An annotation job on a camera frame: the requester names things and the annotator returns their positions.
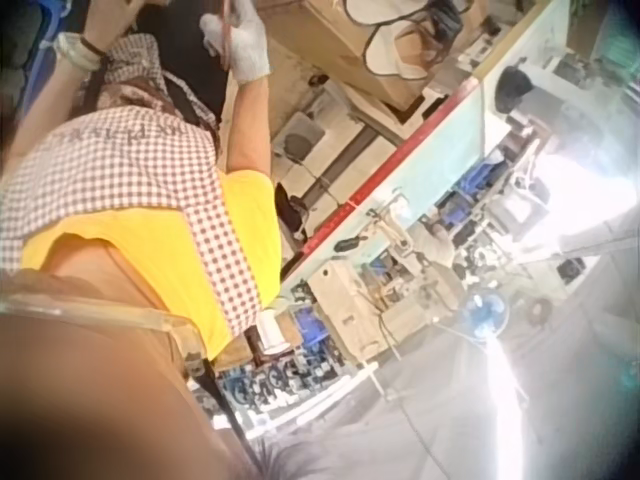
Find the hand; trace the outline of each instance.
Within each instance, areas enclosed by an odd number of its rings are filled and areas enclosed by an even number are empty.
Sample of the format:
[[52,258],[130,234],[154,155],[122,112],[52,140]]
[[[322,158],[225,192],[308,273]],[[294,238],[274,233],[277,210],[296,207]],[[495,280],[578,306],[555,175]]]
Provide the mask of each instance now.
[[146,0],[91,0],[84,38],[106,52],[134,22]]
[[[269,75],[267,35],[264,24],[251,0],[233,0],[238,14],[238,26],[231,27],[229,60],[233,75],[240,85]],[[214,56],[222,53],[224,33],[222,20],[217,15],[206,14],[200,19],[204,33],[204,45]]]

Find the spool of thread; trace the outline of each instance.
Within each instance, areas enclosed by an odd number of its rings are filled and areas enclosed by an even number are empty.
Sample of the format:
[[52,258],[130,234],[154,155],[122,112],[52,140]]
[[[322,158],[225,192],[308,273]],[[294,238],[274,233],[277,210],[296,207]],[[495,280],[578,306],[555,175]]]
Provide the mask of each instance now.
[[275,313],[272,309],[263,310],[258,314],[256,321],[262,352],[265,355],[277,355],[291,346],[282,335]]

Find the blue bin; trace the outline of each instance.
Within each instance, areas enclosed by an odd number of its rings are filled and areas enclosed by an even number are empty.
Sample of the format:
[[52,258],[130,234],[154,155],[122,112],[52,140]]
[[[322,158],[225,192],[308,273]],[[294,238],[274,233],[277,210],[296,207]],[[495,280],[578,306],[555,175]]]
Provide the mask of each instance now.
[[324,326],[312,307],[296,310],[293,316],[298,323],[305,347],[311,347],[329,336],[327,327]]

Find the white glove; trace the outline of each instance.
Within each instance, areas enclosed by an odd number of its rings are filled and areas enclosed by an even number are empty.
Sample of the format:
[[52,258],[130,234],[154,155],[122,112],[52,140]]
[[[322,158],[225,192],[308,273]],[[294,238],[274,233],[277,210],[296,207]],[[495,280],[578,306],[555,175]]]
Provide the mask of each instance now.
[[[231,27],[229,62],[239,84],[248,83],[269,75],[267,35],[264,24],[251,0],[233,0],[238,26]],[[222,53],[223,26],[217,15],[206,14],[200,19],[204,33],[204,45],[211,56]]]

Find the bracelet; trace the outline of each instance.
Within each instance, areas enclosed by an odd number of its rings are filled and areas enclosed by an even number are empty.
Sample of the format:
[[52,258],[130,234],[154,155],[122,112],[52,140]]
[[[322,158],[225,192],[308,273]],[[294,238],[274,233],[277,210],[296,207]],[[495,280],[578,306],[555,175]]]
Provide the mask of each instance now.
[[73,66],[87,72],[100,69],[101,57],[90,51],[80,42],[80,35],[75,33],[60,33],[53,44],[56,54],[64,57]]
[[91,43],[89,40],[87,40],[84,37],[80,37],[80,43],[82,44],[83,47],[85,47],[91,53],[93,53],[94,55],[97,55],[100,58],[106,55],[106,52],[103,52],[102,50],[100,50],[98,47],[96,47],[93,43]]

